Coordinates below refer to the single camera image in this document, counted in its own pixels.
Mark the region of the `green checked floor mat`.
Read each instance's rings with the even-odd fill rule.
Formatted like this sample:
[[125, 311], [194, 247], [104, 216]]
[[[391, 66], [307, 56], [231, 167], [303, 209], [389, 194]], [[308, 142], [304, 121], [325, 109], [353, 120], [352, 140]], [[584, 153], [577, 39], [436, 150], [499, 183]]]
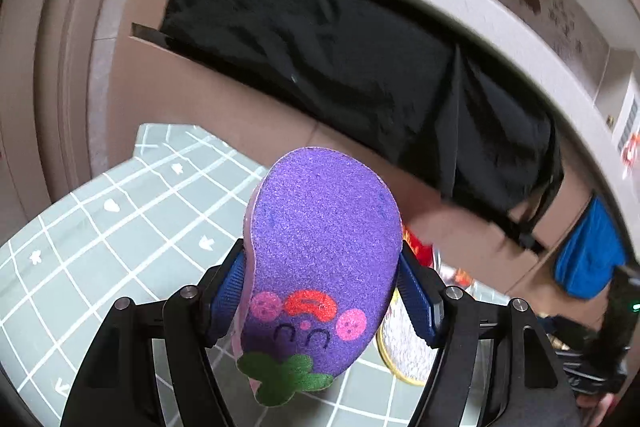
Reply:
[[[142, 124], [134, 153], [44, 210], [1, 248], [1, 364], [45, 426], [112, 303], [155, 303], [198, 282], [241, 234], [265, 169], [196, 126]], [[239, 426], [403, 426], [422, 388], [400, 381], [376, 340], [332, 387], [259, 405], [231, 341], [207, 353]]]

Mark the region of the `colourful snack wrapper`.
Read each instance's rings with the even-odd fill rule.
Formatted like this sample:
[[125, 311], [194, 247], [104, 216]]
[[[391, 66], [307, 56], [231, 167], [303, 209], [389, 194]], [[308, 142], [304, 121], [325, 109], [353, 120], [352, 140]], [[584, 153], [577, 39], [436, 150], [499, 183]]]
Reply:
[[404, 234], [404, 241], [416, 256], [419, 265], [435, 270], [447, 285], [456, 285], [462, 289], [468, 289], [474, 284], [473, 277], [465, 271], [444, 265], [439, 250], [433, 244], [422, 243], [418, 236], [413, 234], [405, 225], [402, 227], [402, 234]]

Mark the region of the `blue microfiber towel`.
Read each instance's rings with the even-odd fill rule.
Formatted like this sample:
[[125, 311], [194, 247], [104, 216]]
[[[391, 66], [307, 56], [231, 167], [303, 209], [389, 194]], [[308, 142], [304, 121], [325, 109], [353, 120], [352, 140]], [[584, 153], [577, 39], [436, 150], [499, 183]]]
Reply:
[[614, 269], [626, 261], [613, 219], [600, 197], [593, 196], [559, 251], [553, 277], [570, 297], [589, 300], [603, 291]]

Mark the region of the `white round lid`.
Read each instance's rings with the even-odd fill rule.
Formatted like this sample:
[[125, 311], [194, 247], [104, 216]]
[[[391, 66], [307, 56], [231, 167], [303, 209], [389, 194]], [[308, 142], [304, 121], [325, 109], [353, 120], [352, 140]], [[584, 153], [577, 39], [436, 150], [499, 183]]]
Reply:
[[425, 341], [416, 335], [399, 291], [394, 291], [376, 332], [376, 344], [390, 373], [406, 384], [425, 386], [438, 350], [428, 347]]

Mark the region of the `purple eggplant sponge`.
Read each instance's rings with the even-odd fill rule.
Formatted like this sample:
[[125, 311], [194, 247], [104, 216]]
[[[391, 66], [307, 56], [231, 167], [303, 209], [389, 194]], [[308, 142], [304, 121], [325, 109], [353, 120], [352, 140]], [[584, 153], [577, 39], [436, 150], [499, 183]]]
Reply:
[[255, 188], [243, 223], [236, 366], [280, 407], [329, 388], [366, 350], [395, 289], [402, 223], [384, 181], [338, 150], [302, 147]]

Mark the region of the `black hanging cloth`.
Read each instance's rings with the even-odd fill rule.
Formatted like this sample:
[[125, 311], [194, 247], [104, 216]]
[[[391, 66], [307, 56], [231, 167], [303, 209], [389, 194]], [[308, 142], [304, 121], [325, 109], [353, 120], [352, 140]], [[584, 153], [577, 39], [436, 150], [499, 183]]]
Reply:
[[292, 106], [542, 253], [554, 118], [487, 51], [402, 0], [168, 0], [136, 37]]

